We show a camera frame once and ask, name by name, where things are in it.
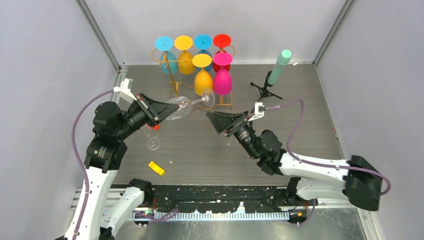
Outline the clear wine glass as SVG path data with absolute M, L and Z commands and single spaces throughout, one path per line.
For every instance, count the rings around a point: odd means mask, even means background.
M 143 132 L 143 135 L 147 138 L 147 148 L 152 151 L 159 149 L 161 145 L 161 140 L 157 137 L 158 130 L 154 130 L 148 125 L 144 125 L 141 130 Z
M 215 105 L 215 101 L 215 94 L 210 88 L 205 88 L 201 94 L 201 97 L 195 100 L 190 100 L 186 96 L 171 98 L 167 100 L 166 103 L 178 105 L 178 110 L 168 116 L 166 120 L 171 121 L 183 118 L 191 112 L 193 106 L 196 106 L 200 103 L 203 103 L 206 107 L 211 108 Z

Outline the pink wine glass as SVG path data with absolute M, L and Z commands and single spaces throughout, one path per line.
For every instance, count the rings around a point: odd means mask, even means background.
M 226 95 L 232 90 L 232 77 L 225 66 L 230 65 L 233 61 L 233 56 L 227 52 L 217 53 L 213 57 L 213 62 L 220 67 L 215 73 L 213 90 L 219 95 Z

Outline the yellow wine glass front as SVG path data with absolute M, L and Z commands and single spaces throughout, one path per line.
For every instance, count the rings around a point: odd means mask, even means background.
M 194 91 L 198 96 L 201 96 L 204 89 L 213 87 L 212 76 L 206 71 L 206 67 L 212 63 L 212 57 L 208 54 L 200 53 L 193 57 L 192 63 L 195 67 L 200 68 L 194 79 Z

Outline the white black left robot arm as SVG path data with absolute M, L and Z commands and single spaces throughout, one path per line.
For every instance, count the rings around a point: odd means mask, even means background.
M 176 112 L 179 106 L 139 93 L 127 110 L 114 101 L 98 105 L 93 118 L 94 137 L 81 160 L 83 186 L 69 228 L 62 240 L 114 240 L 123 224 L 138 207 L 148 207 L 154 199 L 149 181 L 132 179 L 120 199 L 107 212 L 106 200 L 128 149 L 124 140 L 145 125 L 155 127 Z

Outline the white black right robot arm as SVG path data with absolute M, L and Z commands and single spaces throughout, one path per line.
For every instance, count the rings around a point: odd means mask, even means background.
M 285 198 L 291 205 L 334 199 L 367 211 L 379 209 L 383 178 L 365 158 L 352 155 L 349 160 L 333 160 L 289 153 L 271 130 L 257 136 L 247 111 L 212 111 L 206 116 L 218 134 L 234 136 L 263 172 L 290 177 Z

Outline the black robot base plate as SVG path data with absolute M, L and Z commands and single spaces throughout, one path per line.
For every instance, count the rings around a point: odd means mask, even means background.
M 311 207 L 285 187 L 265 185 L 153 185 L 141 207 L 161 213 L 178 209 L 179 213 L 234 213 L 243 207 L 246 213 L 278 213 Z

